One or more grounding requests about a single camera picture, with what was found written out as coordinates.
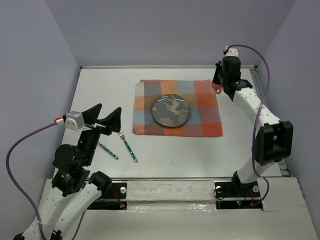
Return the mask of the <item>orange grey checkered cloth napkin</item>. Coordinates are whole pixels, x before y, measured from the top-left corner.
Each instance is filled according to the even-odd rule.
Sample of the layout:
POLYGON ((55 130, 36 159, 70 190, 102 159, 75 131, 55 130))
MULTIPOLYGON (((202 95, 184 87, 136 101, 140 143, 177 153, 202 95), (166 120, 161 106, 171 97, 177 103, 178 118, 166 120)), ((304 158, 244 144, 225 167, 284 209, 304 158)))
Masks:
POLYGON ((132 132, 221 137, 223 127, 211 80, 140 80, 135 85, 132 132))

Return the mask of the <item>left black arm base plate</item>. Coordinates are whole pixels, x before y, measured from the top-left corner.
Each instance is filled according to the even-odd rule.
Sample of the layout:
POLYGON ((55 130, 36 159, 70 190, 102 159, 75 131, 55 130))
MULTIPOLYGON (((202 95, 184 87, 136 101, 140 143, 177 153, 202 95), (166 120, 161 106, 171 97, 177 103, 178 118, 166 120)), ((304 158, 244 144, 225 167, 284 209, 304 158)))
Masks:
POLYGON ((119 211, 127 209, 127 183, 113 182, 111 190, 104 192, 87 209, 88 210, 110 210, 119 211))

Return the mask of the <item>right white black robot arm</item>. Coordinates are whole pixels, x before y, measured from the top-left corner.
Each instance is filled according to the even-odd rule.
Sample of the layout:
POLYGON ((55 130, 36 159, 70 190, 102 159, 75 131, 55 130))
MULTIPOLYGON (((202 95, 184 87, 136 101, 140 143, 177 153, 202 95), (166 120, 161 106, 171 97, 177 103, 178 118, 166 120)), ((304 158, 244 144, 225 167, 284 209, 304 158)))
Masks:
POLYGON ((213 84, 223 91, 253 123, 251 157, 237 170, 223 193, 243 197, 253 189, 257 179, 274 163, 289 157, 292 151, 294 126, 282 121, 259 99, 252 84, 241 78, 241 61, 225 56, 216 63, 213 84))

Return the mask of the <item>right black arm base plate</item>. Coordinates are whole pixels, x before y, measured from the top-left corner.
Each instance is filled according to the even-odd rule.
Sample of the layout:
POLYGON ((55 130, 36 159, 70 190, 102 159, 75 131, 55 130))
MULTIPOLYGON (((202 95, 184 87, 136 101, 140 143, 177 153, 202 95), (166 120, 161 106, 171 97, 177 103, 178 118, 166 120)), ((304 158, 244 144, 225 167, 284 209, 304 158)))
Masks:
POLYGON ((217 210, 263 209, 257 181, 238 189, 231 181, 215 182, 213 196, 217 210))

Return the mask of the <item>fork with teal handle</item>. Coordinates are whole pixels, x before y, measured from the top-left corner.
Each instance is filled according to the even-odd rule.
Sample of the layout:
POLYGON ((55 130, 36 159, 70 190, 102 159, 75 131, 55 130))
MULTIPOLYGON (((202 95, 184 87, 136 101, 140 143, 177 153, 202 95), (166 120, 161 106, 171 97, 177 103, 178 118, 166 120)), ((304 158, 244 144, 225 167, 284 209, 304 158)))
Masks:
POLYGON ((121 130, 119 131, 118 136, 124 142, 124 145, 126 146, 128 152, 130 153, 130 155, 131 155, 132 159, 134 160, 134 162, 137 163, 138 159, 137 159, 136 155, 134 154, 133 150, 131 149, 129 143, 127 142, 124 133, 121 130))

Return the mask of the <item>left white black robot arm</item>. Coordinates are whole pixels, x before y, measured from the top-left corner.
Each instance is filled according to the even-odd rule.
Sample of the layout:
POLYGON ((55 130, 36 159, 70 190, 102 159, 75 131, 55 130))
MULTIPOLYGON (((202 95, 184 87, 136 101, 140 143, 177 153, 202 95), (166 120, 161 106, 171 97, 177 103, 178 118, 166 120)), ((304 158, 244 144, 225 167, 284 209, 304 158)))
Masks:
POLYGON ((71 111, 54 122, 41 127, 19 139, 6 155, 7 173, 31 204, 35 219, 24 232, 17 234, 16 240, 61 240, 71 224, 99 197, 110 194, 112 179, 101 171, 90 173, 86 167, 92 164, 101 135, 109 136, 121 130, 121 107, 117 107, 107 117, 99 119, 102 104, 83 111, 71 111), (46 200, 41 207, 18 184, 10 170, 9 159, 15 147, 23 140, 53 126, 80 132, 76 145, 62 144, 55 153, 53 166, 57 169, 46 200))

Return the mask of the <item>dark round deer plate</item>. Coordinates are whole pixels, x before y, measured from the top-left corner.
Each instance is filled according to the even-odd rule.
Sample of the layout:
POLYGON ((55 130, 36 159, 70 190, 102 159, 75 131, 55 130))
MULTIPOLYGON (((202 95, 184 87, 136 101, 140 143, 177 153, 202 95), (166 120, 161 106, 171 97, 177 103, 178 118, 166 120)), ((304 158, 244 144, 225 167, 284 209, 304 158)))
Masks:
POLYGON ((188 121, 191 115, 191 107, 182 96, 166 94, 155 100, 151 112, 159 125, 177 128, 188 121))

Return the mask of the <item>red white paper cup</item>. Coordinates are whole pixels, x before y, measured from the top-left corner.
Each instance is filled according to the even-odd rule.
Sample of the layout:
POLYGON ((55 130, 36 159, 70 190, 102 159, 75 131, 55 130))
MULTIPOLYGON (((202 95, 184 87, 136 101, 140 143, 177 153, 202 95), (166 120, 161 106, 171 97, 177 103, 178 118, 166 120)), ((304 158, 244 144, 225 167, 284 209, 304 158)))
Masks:
POLYGON ((211 83, 211 87, 214 90, 216 95, 220 95, 223 92, 223 86, 221 84, 211 83))

